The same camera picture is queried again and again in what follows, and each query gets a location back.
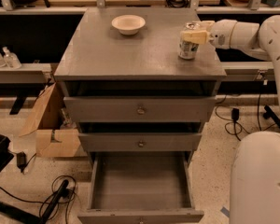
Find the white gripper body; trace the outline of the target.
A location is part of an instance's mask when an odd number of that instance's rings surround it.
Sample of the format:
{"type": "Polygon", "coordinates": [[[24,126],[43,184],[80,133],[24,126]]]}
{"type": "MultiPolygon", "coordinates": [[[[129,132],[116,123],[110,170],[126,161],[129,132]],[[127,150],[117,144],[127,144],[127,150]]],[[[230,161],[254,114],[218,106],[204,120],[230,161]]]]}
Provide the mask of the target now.
{"type": "Polygon", "coordinates": [[[236,23],[236,20],[216,21],[210,30],[210,44],[217,49],[229,49],[231,47],[231,34],[236,23]]]}

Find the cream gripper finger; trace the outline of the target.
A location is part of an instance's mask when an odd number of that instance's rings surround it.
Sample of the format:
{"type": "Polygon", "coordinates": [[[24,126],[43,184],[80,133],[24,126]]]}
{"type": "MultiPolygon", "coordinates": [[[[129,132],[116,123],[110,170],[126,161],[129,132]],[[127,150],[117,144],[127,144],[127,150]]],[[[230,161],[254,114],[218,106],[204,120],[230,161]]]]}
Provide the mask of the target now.
{"type": "Polygon", "coordinates": [[[199,31],[210,31],[212,26],[215,24],[214,21],[198,21],[198,30],[199,31]]]}
{"type": "Polygon", "coordinates": [[[199,45],[206,44],[210,36],[207,31],[182,31],[180,34],[184,41],[199,45]]]}

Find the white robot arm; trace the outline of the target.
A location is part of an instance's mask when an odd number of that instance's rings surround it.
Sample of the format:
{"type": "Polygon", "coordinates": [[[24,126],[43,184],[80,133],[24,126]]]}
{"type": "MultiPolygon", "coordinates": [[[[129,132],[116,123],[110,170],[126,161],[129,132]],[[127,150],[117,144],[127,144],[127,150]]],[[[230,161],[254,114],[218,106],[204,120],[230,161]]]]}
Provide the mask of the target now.
{"type": "MultiPolygon", "coordinates": [[[[280,112],[280,15],[263,23],[237,20],[192,21],[180,32],[183,42],[238,49],[273,64],[280,112]]],[[[280,128],[280,116],[265,116],[280,128]]],[[[231,168],[229,224],[280,224],[280,132],[256,132],[243,138],[231,168]]]]}

